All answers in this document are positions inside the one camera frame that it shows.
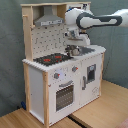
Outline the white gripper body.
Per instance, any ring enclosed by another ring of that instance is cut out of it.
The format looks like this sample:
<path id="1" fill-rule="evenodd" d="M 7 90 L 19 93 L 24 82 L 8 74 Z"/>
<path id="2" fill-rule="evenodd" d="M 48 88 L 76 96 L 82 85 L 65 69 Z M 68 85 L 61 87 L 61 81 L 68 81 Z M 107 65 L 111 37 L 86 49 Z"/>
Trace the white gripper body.
<path id="1" fill-rule="evenodd" d="M 90 39 L 87 33 L 81 33 L 77 30 L 67 31 L 65 33 L 66 43 L 68 45 L 75 46 L 88 46 L 90 44 Z"/>

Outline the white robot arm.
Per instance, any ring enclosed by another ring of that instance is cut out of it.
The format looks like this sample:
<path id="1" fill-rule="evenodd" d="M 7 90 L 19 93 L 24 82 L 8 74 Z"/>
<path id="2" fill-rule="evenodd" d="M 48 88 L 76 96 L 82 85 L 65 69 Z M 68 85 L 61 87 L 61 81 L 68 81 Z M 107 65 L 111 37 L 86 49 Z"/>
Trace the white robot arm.
<path id="1" fill-rule="evenodd" d="M 118 10 L 111 15 L 94 16 L 90 10 L 71 8 L 65 13 L 65 21 L 68 27 L 67 44 L 88 46 L 90 39 L 86 34 L 81 34 L 81 30 L 103 26 L 128 27 L 128 9 Z"/>

